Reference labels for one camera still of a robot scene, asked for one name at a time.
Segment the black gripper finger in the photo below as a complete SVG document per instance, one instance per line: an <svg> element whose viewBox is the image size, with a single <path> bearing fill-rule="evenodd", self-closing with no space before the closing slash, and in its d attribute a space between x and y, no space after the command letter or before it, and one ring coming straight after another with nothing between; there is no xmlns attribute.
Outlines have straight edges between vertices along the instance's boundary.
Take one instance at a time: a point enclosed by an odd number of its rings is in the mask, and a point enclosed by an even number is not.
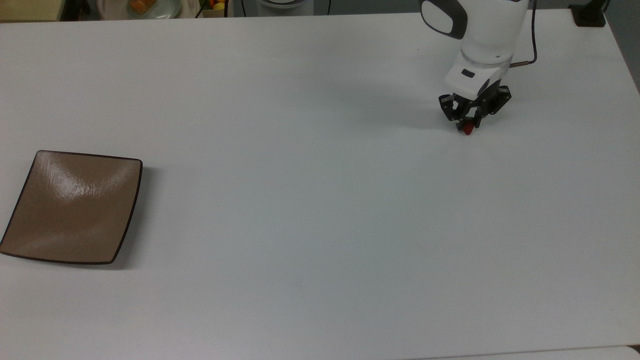
<svg viewBox="0 0 640 360"><path fill-rule="evenodd" d="M473 128L478 129L484 118L497 114L511 98L512 94L507 85L491 85L485 89L479 98L473 101Z"/></svg>
<svg viewBox="0 0 640 360"><path fill-rule="evenodd" d="M439 106L458 132L473 132L473 116L469 116L473 105L470 100L456 94L441 95Z"/></svg>

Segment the white gripper body block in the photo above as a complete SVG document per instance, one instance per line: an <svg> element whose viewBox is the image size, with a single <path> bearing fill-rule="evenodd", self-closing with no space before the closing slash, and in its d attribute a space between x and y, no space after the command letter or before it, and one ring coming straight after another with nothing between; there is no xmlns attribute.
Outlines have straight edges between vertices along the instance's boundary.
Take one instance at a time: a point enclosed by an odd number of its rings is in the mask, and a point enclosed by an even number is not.
<svg viewBox="0 0 640 360"><path fill-rule="evenodd" d="M474 61L459 51L444 77L446 88L466 100L477 100L490 85L502 78L502 66Z"/></svg>

